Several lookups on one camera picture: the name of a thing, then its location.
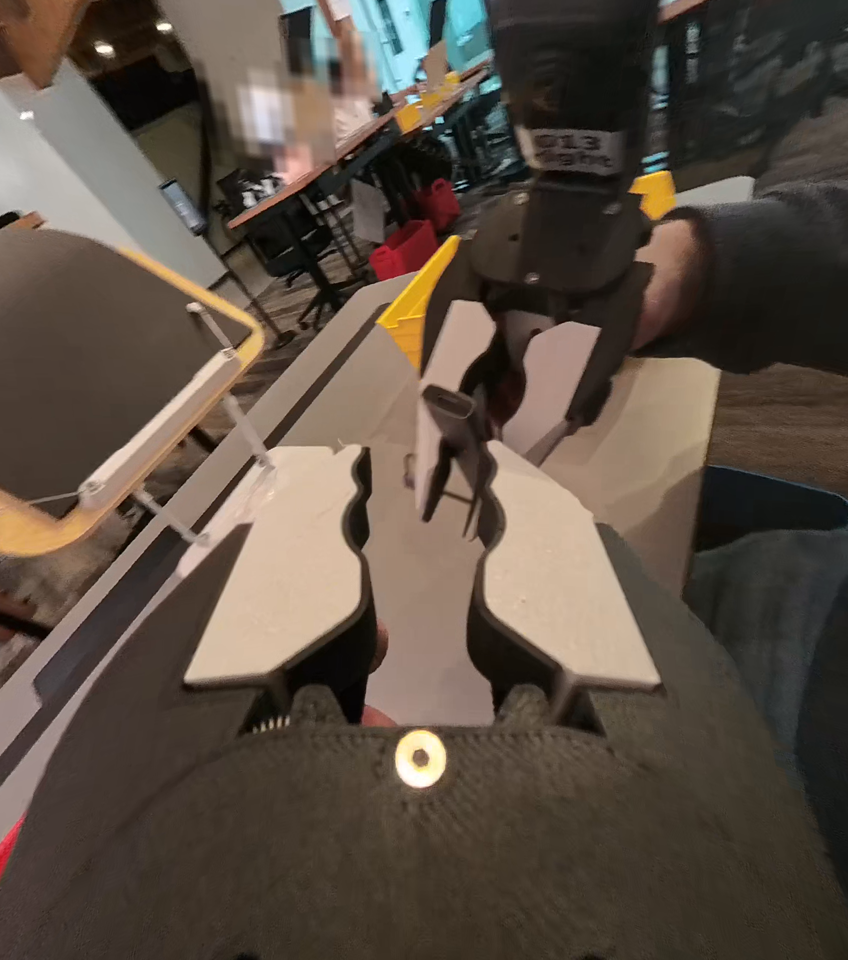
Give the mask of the small wall screen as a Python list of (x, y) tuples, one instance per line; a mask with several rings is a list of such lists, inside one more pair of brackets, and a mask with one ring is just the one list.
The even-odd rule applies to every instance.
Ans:
[(159, 185), (160, 192), (178, 219), (184, 224), (189, 233), (196, 237), (204, 237), (208, 223), (204, 214), (190, 195), (175, 178), (165, 180)]

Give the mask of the person's leg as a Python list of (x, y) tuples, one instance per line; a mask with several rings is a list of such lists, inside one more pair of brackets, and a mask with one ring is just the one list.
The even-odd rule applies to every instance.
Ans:
[(848, 531), (750, 534), (700, 552), (684, 599), (773, 730), (848, 898)]

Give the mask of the long wooden table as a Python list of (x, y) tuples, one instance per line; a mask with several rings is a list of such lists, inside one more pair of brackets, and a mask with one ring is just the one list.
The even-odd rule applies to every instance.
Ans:
[(428, 131), (438, 122), (445, 122), (452, 108), (461, 104), (479, 85), (491, 75), (492, 60), (486, 58), (478, 65), (464, 71), (456, 79), (447, 81), (434, 94), (421, 94), (417, 102), (396, 106), (388, 113), (365, 125), (346, 139), (336, 151), (335, 159), (313, 167), (306, 174), (286, 184), (273, 196), (256, 203), (238, 216), (226, 222), (226, 227), (235, 232), (248, 227), (278, 205), (317, 185), (322, 177), (342, 174), (345, 164), (353, 161), (369, 161), (371, 150), (386, 149), (391, 142), (400, 142)]

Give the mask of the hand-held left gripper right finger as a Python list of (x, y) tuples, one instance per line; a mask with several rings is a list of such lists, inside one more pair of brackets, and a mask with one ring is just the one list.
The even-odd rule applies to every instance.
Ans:
[(562, 722), (592, 691), (661, 690), (593, 513), (501, 441), (480, 466), (469, 658), (495, 708), (534, 686)]

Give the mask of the wooden framed dark board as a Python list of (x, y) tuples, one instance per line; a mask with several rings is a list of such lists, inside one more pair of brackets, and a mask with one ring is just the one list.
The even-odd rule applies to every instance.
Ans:
[(94, 531), (263, 346), (254, 318), (145, 255), (0, 230), (0, 558)]

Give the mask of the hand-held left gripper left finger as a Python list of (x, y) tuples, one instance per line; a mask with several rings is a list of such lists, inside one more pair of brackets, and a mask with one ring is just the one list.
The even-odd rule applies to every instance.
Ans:
[(183, 683), (191, 689), (281, 682), (356, 624), (372, 600), (362, 553), (370, 448), (348, 444), (266, 501), (248, 527)]

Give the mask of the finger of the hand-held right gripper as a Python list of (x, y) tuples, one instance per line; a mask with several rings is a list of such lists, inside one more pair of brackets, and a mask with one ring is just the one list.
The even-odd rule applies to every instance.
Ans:
[(462, 534), (478, 535), (478, 515), (495, 467), (488, 401), (497, 325), (478, 302), (455, 300), (420, 379), (416, 402), (413, 483), (415, 508), (429, 522), (453, 467), (470, 488)]
[(505, 318), (503, 337), (522, 388), (502, 425), (502, 442), (540, 467), (561, 441), (583, 425), (572, 407), (598, 342), (599, 329), (551, 318)]

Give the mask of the small red bin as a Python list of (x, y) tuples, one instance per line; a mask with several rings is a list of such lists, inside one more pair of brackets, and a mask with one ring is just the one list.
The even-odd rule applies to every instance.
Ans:
[(437, 234), (449, 233), (461, 216), (454, 186), (443, 177), (416, 189), (411, 196), (422, 218), (430, 222)]
[(437, 250), (437, 236), (430, 220), (410, 220), (374, 248), (369, 264), (377, 281), (386, 282), (417, 272)]

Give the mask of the yellow plastic bin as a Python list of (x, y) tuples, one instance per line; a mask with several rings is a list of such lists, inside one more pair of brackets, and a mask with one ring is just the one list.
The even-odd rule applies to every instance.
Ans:
[[(641, 197), (641, 210), (652, 222), (662, 219), (676, 206), (676, 187), (670, 170), (643, 174), (634, 181), (631, 193)], [(417, 372), (422, 369), (423, 334), (430, 297), (460, 241), (459, 236), (450, 236), (377, 319), (378, 325), (390, 334)]]

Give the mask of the metal stand rod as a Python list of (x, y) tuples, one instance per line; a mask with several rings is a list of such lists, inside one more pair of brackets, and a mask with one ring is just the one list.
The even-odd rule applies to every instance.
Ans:
[(270, 453), (254, 426), (250, 424), (238, 400), (230, 392), (227, 392), (222, 398), (222, 403), (233, 422), (235, 430), (237, 430), (246, 441), (258, 468), (264, 474), (271, 474), (275, 469), (275, 465), (270, 457)]
[(138, 486), (131, 491), (131, 497), (143, 510), (155, 519), (164, 522), (165, 526), (178, 535), (178, 538), (188, 546), (207, 546), (210, 537), (203, 532), (194, 531), (188, 524), (180, 521), (166, 506), (162, 506), (145, 488)]

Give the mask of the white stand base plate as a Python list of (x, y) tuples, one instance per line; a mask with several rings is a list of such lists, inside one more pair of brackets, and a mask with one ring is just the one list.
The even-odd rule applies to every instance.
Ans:
[(251, 465), (222, 505), (212, 511), (200, 541), (189, 546), (179, 559), (176, 575), (189, 576), (228, 534), (250, 524), (266, 501), (330, 462), (336, 452), (329, 446), (279, 446), (270, 451), (273, 467)]

